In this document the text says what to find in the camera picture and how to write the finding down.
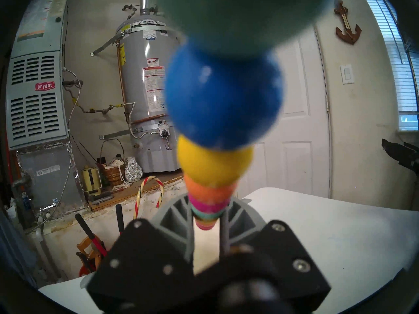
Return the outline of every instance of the stacked colorful balls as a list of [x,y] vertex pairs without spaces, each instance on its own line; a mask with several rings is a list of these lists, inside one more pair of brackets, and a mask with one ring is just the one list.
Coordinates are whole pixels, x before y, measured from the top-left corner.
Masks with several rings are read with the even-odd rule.
[[256,17],[248,0],[156,1],[189,36],[166,74],[166,103],[182,133],[178,160],[191,208],[207,230],[281,107],[281,74],[269,51],[312,22],[326,0],[252,0],[263,7]]
[[173,57],[166,95],[197,226],[211,229],[252,162],[251,144],[277,118],[280,71],[269,54],[227,60],[186,44]]

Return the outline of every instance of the white table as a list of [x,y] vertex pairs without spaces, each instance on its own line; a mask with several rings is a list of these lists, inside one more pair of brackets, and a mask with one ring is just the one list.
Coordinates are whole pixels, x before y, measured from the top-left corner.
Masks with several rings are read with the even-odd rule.
[[[419,250],[419,212],[277,188],[258,189],[246,199],[266,222],[279,219],[291,227],[332,286],[316,314],[336,314],[364,300],[400,269],[407,268]],[[196,243],[206,241],[209,248],[218,246],[208,242],[209,238],[218,238],[215,230],[197,233],[200,237]],[[101,313],[86,290],[80,289],[80,279],[45,286],[40,291],[76,313]]]

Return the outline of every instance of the gray 3d printed mount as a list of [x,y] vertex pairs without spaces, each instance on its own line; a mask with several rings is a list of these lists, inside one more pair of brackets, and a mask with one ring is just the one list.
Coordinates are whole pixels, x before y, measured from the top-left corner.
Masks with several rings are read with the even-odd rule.
[[[162,205],[150,223],[181,253],[189,263],[194,255],[194,225],[188,194]],[[226,255],[230,248],[246,243],[266,222],[250,205],[231,198],[219,219],[219,252]]]

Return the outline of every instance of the white door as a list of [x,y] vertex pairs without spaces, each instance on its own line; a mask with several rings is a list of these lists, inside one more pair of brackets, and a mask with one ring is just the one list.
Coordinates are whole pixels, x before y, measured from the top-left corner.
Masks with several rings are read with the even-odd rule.
[[255,146],[254,160],[237,195],[276,187],[329,197],[326,89],[314,28],[276,49],[284,104],[271,131]]

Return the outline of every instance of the yellow ball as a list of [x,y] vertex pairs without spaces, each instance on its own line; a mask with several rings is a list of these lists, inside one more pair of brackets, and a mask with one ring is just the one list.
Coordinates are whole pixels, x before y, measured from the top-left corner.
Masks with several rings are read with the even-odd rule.
[[236,151],[203,148],[185,136],[178,140],[178,161],[182,170],[196,183],[218,188],[231,185],[247,170],[253,146]]

